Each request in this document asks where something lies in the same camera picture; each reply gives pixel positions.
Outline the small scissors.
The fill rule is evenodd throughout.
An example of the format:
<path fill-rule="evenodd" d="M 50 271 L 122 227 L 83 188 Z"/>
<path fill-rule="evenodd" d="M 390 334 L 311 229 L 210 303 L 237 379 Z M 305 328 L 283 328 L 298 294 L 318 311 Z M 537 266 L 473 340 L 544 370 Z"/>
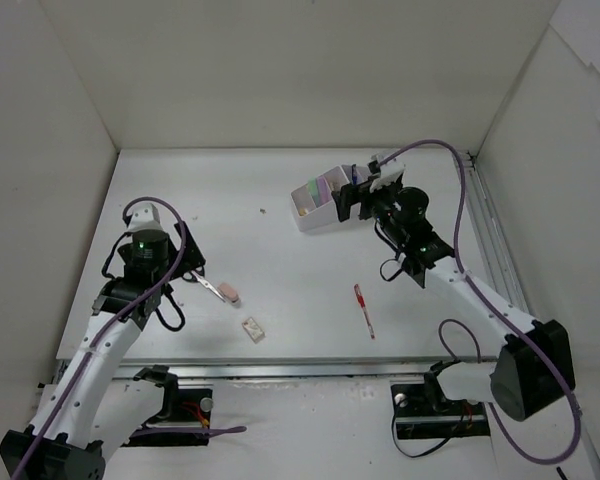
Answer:
<path fill-rule="evenodd" d="M 226 297 L 217 289 L 216 286 L 214 286 L 204 276 L 204 268 L 203 267 L 199 267 L 196 269 L 186 271 L 182 275 L 182 279 L 188 283 L 197 283 L 197 284 L 201 285 L 204 289 L 206 289 L 211 294 L 213 294 L 215 297 L 217 297 L 221 302 L 223 302 L 223 303 L 226 302 Z"/>

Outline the purple highlighter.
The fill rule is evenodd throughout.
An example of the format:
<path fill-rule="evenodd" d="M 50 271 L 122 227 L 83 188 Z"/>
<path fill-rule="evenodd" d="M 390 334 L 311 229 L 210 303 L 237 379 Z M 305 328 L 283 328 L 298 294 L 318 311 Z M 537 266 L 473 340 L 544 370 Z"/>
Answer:
<path fill-rule="evenodd" d="M 324 176 L 319 176 L 316 179 L 318 182 L 320 197 L 322 201 L 321 205 L 323 205 L 331 200 L 331 190 L 329 187 L 328 180 Z"/>

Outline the green capped marker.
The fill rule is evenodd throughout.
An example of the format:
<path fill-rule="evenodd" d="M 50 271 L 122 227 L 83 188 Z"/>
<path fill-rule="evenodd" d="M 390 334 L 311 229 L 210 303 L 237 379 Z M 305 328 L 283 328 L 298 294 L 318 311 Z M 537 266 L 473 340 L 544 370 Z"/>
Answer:
<path fill-rule="evenodd" d="M 318 182 L 316 178 L 312 178 L 307 181 L 306 184 L 307 191 L 316 207 L 319 207 L 322 203 L 320 197 L 320 191 L 318 187 Z"/>

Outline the pink eraser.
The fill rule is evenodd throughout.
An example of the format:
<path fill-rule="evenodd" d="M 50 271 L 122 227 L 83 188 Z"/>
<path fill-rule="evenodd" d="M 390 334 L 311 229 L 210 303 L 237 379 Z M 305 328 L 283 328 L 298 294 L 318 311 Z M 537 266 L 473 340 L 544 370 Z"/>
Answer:
<path fill-rule="evenodd" d="M 230 304 L 239 304 L 240 303 L 241 298 L 239 296 L 239 293 L 233 286 L 229 285 L 226 282 L 223 282 L 217 286 L 217 289 L 218 289 L 219 293 L 221 294 L 221 296 L 226 301 L 228 301 Z"/>

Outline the red pen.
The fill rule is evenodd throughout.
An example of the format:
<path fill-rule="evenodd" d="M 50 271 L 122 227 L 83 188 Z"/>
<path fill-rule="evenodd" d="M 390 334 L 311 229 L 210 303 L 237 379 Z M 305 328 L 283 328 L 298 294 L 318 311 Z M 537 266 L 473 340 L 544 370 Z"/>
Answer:
<path fill-rule="evenodd" d="M 373 325 L 372 325 L 371 320 L 370 320 L 369 312 L 368 312 L 368 309 L 367 309 L 367 306 L 366 306 L 366 303 L 365 303 L 364 296 L 363 296 L 362 291 L 360 289 L 360 285 L 359 284 L 355 284 L 353 286 L 353 289 L 354 289 L 354 293 L 355 293 L 358 305 L 361 308 L 362 314 L 364 316 L 365 323 L 367 325 L 367 329 L 369 331 L 370 338 L 372 340 L 375 340 L 376 339 L 375 331 L 374 331 Z"/>

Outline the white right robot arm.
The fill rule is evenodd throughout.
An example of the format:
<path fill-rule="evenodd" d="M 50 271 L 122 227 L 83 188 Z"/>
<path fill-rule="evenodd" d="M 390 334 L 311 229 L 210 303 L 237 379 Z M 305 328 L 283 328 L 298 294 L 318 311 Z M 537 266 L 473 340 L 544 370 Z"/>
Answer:
<path fill-rule="evenodd" d="M 462 318 L 492 330 L 500 352 L 493 362 L 453 360 L 425 376 L 425 405 L 444 412 L 459 400 L 489 402 L 522 422 L 563 397 L 572 397 L 575 376 L 569 337 L 557 321 L 541 322 L 515 307 L 459 266 L 459 256 L 426 218 L 427 194 L 400 182 L 380 187 L 369 180 L 332 195 L 339 221 L 354 205 L 373 219 L 393 249 L 401 272 L 448 302 Z"/>

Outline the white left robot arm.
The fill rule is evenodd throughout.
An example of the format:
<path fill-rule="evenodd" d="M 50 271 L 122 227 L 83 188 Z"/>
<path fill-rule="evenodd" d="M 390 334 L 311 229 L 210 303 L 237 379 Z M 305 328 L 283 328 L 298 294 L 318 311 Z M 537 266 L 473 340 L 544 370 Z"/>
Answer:
<path fill-rule="evenodd" d="M 112 455 L 146 421 L 171 418 L 180 406 L 178 378 L 168 367 L 141 369 L 120 399 L 104 399 L 114 374 L 163 299 L 171 280 L 206 263 L 183 221 L 181 244 L 156 221 L 130 222 L 120 249 L 124 273 L 95 301 L 80 349 L 55 391 L 23 431 L 8 431 L 0 456 L 13 479 L 100 479 Z"/>

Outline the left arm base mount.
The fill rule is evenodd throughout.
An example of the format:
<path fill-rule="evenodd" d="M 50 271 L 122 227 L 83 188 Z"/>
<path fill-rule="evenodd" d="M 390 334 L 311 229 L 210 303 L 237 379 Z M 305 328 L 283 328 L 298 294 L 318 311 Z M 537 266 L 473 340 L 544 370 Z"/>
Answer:
<path fill-rule="evenodd" d="M 185 385 L 163 365 L 144 367 L 133 380 L 154 384 L 162 391 L 163 401 L 161 410 L 145 420 L 124 447 L 203 447 L 209 444 L 209 434 L 187 433 L 186 430 L 211 427 L 214 406 L 211 386 Z"/>

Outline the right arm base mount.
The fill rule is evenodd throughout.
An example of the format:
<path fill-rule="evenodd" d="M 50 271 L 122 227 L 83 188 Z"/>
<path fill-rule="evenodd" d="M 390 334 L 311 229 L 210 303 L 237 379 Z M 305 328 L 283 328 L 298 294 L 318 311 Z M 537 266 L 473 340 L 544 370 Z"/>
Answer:
<path fill-rule="evenodd" d="M 426 458 L 452 440 L 491 436 L 482 403 L 449 400 L 437 383 L 437 376 L 457 363 L 437 362 L 418 383 L 393 383 L 390 386 L 392 440 L 405 457 Z"/>

